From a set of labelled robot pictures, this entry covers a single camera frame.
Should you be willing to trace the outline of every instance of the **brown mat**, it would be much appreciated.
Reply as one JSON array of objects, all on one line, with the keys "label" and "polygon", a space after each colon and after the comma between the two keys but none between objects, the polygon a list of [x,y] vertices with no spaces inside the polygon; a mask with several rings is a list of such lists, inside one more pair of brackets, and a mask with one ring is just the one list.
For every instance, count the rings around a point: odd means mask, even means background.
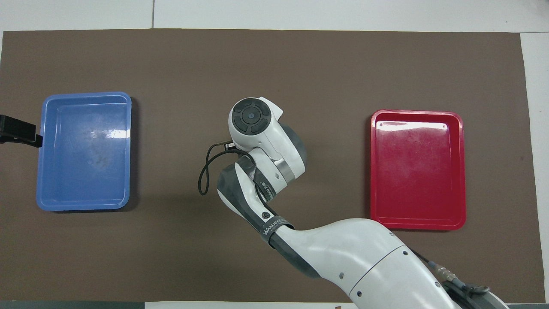
[{"label": "brown mat", "polygon": [[[396,233],[506,302],[544,301],[519,34],[94,30],[3,42],[2,113],[40,123],[49,95],[125,91],[134,116],[132,195],[119,212],[40,210],[37,150],[0,146],[0,299],[349,301],[293,269],[215,190],[197,192],[232,104],[265,96],[309,152],[307,172],[272,202],[298,229],[366,216],[374,111],[457,112],[465,226]],[[212,165],[214,187],[235,159]]]}]

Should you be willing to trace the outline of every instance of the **tray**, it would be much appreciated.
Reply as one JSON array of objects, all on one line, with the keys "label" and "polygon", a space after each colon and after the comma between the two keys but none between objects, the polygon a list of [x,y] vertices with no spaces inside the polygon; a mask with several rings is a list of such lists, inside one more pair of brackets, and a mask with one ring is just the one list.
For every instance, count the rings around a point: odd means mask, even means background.
[{"label": "tray", "polygon": [[42,106],[36,202],[47,211],[116,209],[130,197],[130,97],[48,97]]},{"label": "tray", "polygon": [[371,123],[371,218],[387,228],[456,230],[466,220],[463,121],[382,109]]}]

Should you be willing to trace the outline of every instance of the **white floor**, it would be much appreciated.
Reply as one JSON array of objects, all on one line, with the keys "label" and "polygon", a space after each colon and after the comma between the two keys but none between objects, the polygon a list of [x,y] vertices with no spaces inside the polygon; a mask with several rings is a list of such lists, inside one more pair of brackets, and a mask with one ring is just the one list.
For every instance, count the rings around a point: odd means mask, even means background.
[{"label": "white floor", "polygon": [[549,301],[549,1],[0,0],[0,32],[151,27],[520,32]]}]

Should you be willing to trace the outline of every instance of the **robotic arm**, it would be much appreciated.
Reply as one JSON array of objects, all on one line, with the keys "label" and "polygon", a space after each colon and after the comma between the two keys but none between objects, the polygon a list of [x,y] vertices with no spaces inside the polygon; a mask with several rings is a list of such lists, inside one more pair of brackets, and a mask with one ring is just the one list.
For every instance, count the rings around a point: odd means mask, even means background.
[{"label": "robotic arm", "polygon": [[295,230],[270,209],[267,202],[301,176],[307,161],[297,134],[278,122],[281,115],[263,97],[234,105],[229,132],[245,155],[221,172],[217,193],[288,262],[311,278],[333,282],[358,308],[508,308],[490,292],[459,288],[455,275],[435,266],[448,280],[440,284],[410,248],[376,221],[355,218]]}]

